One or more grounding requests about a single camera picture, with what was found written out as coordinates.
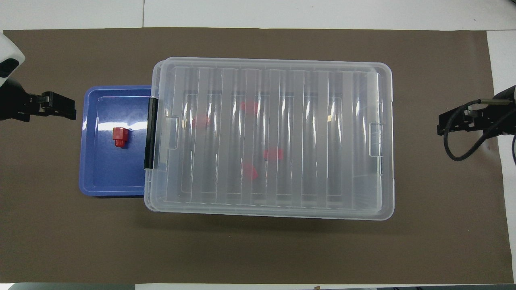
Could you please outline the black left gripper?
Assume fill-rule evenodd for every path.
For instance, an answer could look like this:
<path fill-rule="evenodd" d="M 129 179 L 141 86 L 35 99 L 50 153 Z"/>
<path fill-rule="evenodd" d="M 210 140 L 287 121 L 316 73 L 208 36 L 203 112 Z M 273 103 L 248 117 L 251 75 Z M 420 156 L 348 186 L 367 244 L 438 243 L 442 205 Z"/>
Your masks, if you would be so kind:
<path fill-rule="evenodd" d="M 76 120 L 75 101 L 55 92 L 44 92 L 42 114 Z M 15 79 L 7 79 L 0 88 L 0 120 L 30 121 L 31 115 L 41 116 L 40 95 L 28 93 Z"/>

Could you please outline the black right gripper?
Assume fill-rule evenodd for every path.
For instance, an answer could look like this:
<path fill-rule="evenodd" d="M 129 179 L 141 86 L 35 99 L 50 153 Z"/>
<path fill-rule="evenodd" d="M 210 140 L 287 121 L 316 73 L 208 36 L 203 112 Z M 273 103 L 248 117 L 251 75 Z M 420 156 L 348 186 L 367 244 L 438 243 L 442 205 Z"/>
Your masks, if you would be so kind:
<path fill-rule="evenodd" d="M 453 119 L 448 132 L 459 131 L 483 131 L 488 137 L 498 135 L 514 135 L 516 132 L 516 107 L 515 104 L 505 106 L 489 105 L 480 110 L 476 110 L 475 118 L 469 115 L 471 105 L 462 105 L 439 115 L 437 125 L 437 135 L 444 136 L 447 123 Z"/>

